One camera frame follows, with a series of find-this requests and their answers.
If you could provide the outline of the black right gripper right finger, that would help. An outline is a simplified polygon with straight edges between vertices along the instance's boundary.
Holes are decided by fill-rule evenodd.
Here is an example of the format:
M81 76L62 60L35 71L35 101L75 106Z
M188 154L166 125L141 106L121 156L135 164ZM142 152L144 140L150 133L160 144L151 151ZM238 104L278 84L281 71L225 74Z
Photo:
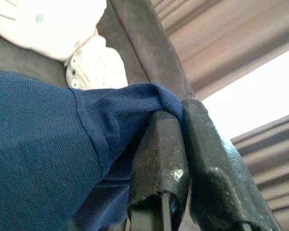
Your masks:
M182 104L192 220L203 231L280 230L243 158L221 137L205 106L198 100Z

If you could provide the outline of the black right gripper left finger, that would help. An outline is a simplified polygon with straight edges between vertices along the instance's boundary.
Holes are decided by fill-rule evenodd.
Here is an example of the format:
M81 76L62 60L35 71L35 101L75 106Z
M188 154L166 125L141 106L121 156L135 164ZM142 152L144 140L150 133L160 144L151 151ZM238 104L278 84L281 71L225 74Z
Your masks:
M154 112L133 157L127 213L131 231L176 231L184 216L189 170L180 123Z

